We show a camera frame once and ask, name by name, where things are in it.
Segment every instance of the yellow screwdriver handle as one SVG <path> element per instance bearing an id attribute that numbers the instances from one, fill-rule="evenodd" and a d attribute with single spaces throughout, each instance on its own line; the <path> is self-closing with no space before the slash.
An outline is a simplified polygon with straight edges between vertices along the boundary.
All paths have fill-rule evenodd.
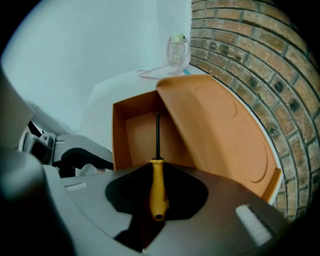
<path id="1" fill-rule="evenodd" d="M 150 210 L 152 218 L 161 222 L 168 209 L 168 197 L 164 183 L 164 159 L 152 159 L 153 181 L 150 190 Z"/>

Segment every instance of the brick wall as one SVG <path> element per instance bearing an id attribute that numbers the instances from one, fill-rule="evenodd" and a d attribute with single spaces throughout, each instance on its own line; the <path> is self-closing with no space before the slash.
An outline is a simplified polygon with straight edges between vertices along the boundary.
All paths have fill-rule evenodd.
<path id="1" fill-rule="evenodd" d="M 191 64 L 248 104 L 280 157 L 274 206 L 292 221 L 320 182 L 320 76 L 299 30 L 271 0 L 192 0 Z"/>

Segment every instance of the white wall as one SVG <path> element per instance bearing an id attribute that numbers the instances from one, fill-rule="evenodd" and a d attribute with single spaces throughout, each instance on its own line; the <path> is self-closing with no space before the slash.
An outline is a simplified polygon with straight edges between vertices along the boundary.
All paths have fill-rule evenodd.
<path id="1" fill-rule="evenodd" d="M 1 66 L 27 101 L 79 129 L 94 86 L 165 62 L 190 34 L 190 0 L 45 0 L 11 38 Z"/>

